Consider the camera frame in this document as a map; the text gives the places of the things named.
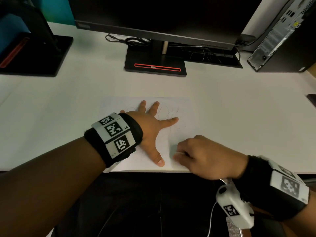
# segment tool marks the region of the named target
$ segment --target desktop computer case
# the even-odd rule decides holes
[[[316,62],[316,0],[294,0],[248,59],[257,72],[303,72]]]

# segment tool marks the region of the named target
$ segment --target computer monitor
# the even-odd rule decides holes
[[[81,29],[232,50],[261,1],[69,0],[69,3]]]

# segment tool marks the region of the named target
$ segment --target right arm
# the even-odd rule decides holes
[[[202,135],[178,144],[173,158],[202,178],[216,180],[240,178],[248,164],[248,156],[211,141]],[[284,223],[300,237],[316,236],[316,193],[310,191],[309,203]]]

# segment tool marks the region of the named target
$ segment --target white desk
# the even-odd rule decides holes
[[[74,43],[55,78],[0,76],[0,170],[10,170],[83,135],[104,96],[189,97],[201,134],[246,154],[263,154],[298,172],[316,172],[316,93],[309,73],[256,73],[186,62],[187,77],[125,72],[127,46],[105,34],[50,23]]]

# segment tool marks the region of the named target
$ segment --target black pants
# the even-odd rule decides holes
[[[191,173],[103,173],[55,227],[53,236],[206,237],[221,185],[220,180]],[[210,236],[229,236],[225,217],[216,205]]]

